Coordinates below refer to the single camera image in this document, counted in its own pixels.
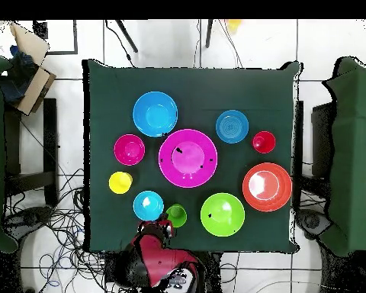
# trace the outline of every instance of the plate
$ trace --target plate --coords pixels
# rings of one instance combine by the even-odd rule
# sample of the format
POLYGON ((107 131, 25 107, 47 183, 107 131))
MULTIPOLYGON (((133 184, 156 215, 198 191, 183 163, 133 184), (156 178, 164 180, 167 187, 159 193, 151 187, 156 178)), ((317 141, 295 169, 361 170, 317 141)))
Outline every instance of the plate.
POLYGON ((291 190, 291 177, 274 163, 252 167, 242 182, 242 193, 249 205, 265 212, 282 208, 289 201, 291 190))
POLYGON ((162 143, 159 166, 172 184, 194 188, 207 182, 216 171, 217 150, 204 133, 194 129, 178 130, 162 143))
POLYGON ((248 134, 248 119, 240 111, 228 110, 223 112, 216 122, 218 137, 225 143, 238 143, 248 134))

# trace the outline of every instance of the magenta plate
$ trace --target magenta plate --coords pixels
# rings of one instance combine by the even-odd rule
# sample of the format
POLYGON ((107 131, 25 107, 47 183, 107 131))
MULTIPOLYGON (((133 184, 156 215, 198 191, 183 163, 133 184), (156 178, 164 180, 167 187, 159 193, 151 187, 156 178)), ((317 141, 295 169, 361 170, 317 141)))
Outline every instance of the magenta plate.
POLYGON ((169 135, 159 151, 162 174, 174 185, 194 188, 216 172, 217 150, 211 139, 194 129, 169 135))

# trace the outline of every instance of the red bowl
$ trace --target red bowl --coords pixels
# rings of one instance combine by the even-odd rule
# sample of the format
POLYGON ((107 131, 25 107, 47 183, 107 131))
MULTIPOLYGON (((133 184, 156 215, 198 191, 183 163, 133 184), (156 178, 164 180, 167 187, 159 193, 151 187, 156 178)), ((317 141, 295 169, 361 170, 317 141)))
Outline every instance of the red bowl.
POLYGON ((270 153, 275 147, 275 136, 269 131, 259 131, 252 139, 255 150, 262 154, 270 153))
POLYGON ((269 212, 282 208, 291 196, 291 177, 281 166, 274 163, 262 163, 252 167, 246 174, 242 182, 242 193, 246 201, 256 210, 269 212), (260 176, 261 172, 271 173, 272 175, 265 180, 270 180, 265 184, 265 191, 261 196, 256 194, 249 182, 254 175, 260 176), (276 177, 278 183, 272 180, 272 176, 276 177))

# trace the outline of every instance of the light blue bowl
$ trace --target light blue bowl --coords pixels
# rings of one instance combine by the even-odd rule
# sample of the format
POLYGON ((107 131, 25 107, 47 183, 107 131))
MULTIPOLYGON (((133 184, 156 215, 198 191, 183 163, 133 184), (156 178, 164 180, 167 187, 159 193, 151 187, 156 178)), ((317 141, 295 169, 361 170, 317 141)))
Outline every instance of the light blue bowl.
POLYGON ((151 137, 169 133, 178 121, 178 107, 169 95, 147 92, 133 108, 133 120, 138 130, 151 137))
POLYGON ((142 191, 134 198, 133 209, 142 221, 155 221, 164 210, 164 203, 157 193, 142 191))
POLYGON ((238 143, 248 134, 248 119, 240 111, 225 111, 217 119, 216 132, 225 143, 238 143))

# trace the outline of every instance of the plastic bowl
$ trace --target plastic bowl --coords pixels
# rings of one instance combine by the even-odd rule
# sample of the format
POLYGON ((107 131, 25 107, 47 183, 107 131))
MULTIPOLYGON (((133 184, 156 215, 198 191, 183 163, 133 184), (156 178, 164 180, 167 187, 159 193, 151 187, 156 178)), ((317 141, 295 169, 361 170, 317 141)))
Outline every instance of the plastic bowl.
POLYGON ((142 191, 134 198, 133 209, 142 221, 155 221, 164 210, 164 203, 157 193, 142 191))
POLYGON ((282 208, 289 201, 291 191, 291 177, 285 169, 274 163, 252 167, 242 182, 246 201, 254 209, 264 212, 282 208))
POLYGON ((115 142, 114 155, 121 164, 126 166, 135 165, 143 159, 145 145, 141 138, 136 135, 123 135, 115 142))
POLYGON ((244 223, 245 212, 241 201, 229 193, 216 193, 204 202, 201 221, 214 236, 228 237, 235 234, 244 223))
POLYGON ((259 131, 252 139, 253 148, 256 151, 266 154, 270 153, 275 147, 275 136, 269 131, 259 131))
POLYGON ((162 143, 159 167, 172 184, 194 188, 203 185, 216 172, 217 150, 204 133, 178 130, 162 143))
POLYGON ((162 92, 147 92, 134 105, 133 120, 138 130, 150 137, 169 133, 178 121, 178 107, 162 92))
POLYGON ((216 122, 218 137, 225 143, 238 143, 243 140, 249 129, 247 117, 240 111, 228 110, 223 112, 216 122))

